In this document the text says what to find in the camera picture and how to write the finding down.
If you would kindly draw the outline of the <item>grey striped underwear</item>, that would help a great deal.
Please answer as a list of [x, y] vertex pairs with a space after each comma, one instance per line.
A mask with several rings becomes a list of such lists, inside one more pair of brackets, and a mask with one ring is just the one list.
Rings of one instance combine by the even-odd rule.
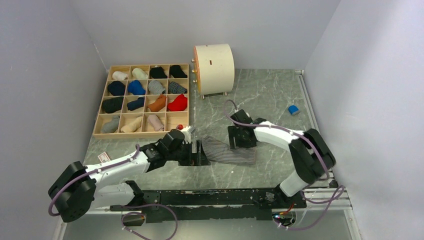
[[211, 162], [233, 165], [252, 165], [256, 162], [255, 149], [231, 149], [228, 144], [209, 135], [202, 136], [200, 141], [206, 158]]

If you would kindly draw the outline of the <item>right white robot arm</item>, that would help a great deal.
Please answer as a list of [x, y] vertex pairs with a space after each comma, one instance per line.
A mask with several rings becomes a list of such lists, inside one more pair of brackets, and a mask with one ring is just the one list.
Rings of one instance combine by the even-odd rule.
[[267, 143], [288, 151], [294, 171], [277, 187], [275, 202], [282, 208], [294, 201], [294, 195], [327, 176], [336, 159], [314, 128], [292, 130], [264, 118], [253, 120], [243, 109], [229, 116], [233, 125], [228, 127], [232, 148], [250, 148], [257, 142]]

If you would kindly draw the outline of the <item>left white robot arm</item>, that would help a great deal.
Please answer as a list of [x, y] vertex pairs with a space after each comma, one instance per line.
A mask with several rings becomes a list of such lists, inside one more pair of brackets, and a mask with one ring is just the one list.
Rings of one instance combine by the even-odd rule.
[[48, 190], [48, 214], [69, 223], [101, 207], [140, 209], [146, 204], [145, 194], [135, 181], [123, 180], [125, 177], [149, 173], [169, 161], [183, 167], [210, 165], [202, 142], [191, 136], [187, 127], [173, 129], [153, 143], [136, 144], [135, 151], [123, 157], [91, 165], [69, 164]]

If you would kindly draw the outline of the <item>pink beige underwear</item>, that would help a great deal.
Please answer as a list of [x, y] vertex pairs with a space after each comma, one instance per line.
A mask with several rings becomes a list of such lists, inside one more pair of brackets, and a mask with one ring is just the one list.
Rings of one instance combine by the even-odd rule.
[[156, 114], [149, 115], [147, 122], [153, 127], [155, 132], [161, 132], [165, 129], [164, 124]]

